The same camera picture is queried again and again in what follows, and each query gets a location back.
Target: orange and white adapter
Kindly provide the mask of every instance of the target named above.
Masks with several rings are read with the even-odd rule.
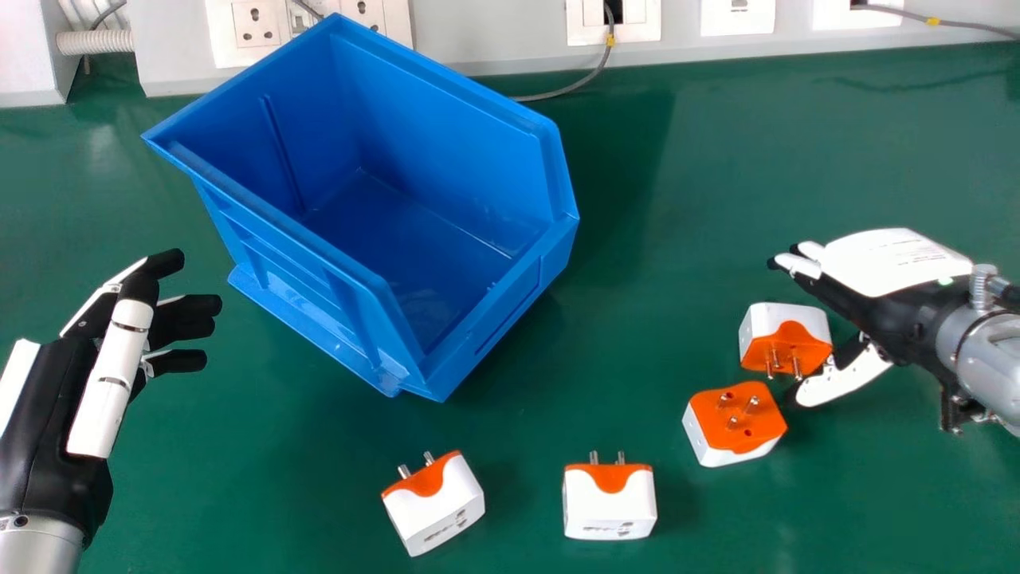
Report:
[[[578,540],[634,540],[652,533],[659,517],[652,467],[600,465],[593,451],[586,465],[563,471],[563,533]]]
[[[786,421],[765,383],[746,381],[691,398],[683,430],[703,467],[722,467],[768,455]]]
[[[741,367],[748,371],[793,375],[814,373],[832,355],[825,312],[787,304],[755,304],[741,323]]]
[[[402,479],[382,491],[390,515],[407,554],[419,556],[460,534],[486,514],[486,498],[460,451],[432,460],[411,474],[398,467]]]

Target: green table surface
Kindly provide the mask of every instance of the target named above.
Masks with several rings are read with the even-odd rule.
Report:
[[[939,433],[920,370],[787,412],[775,451],[733,467],[699,467],[679,420],[696,392],[761,378],[737,360],[750,304],[812,303],[765,268],[795,241],[908,225],[1020,277],[1018,58],[1000,44],[612,69],[536,104],[565,142],[573,255],[444,405],[384,398],[230,289],[189,179],[139,138],[189,99],[146,99],[130,59],[98,58],[68,105],[0,112],[0,345],[55,337],[100,281],[173,246],[188,265],[164,294],[224,309],[209,367],[129,411],[82,572],[1015,572],[1020,443]],[[409,559],[379,493],[397,465],[454,449],[487,514]],[[655,467],[650,538],[563,537],[563,467],[594,449]]]

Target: blue container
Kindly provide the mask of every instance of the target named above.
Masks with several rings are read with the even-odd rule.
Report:
[[[231,283],[387,397],[445,401],[577,228],[555,123],[341,16],[143,137]]]

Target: switch plate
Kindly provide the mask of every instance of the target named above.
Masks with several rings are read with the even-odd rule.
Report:
[[[702,36],[772,34],[775,31],[775,2],[702,0]]]
[[[869,4],[903,9],[904,0],[870,0]],[[903,16],[871,10],[851,10],[850,0],[815,0],[813,30],[863,30],[894,28],[903,23]]]
[[[568,46],[606,43],[602,0],[567,0],[566,9]],[[620,44],[662,40],[662,1],[623,0],[623,21],[615,22],[614,34]]]
[[[287,5],[280,0],[205,0],[212,59],[216,67],[251,65],[291,39]]]
[[[409,0],[305,0],[322,15],[340,13],[387,38],[414,49]],[[300,34],[315,23],[315,17],[293,2],[291,29]]]

